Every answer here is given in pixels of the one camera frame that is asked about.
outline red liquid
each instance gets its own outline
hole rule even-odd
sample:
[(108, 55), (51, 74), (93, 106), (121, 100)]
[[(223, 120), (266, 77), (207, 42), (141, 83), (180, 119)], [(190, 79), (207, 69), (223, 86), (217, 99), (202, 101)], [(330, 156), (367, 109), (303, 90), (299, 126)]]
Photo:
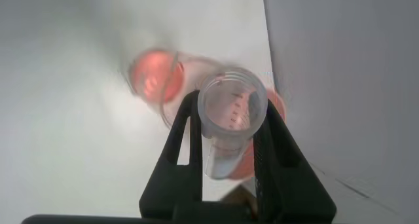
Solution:
[(150, 51), (142, 56), (131, 75), (135, 93), (150, 103), (167, 103), (174, 99), (183, 84), (183, 66), (177, 62), (171, 70), (172, 63), (173, 56), (163, 50)]

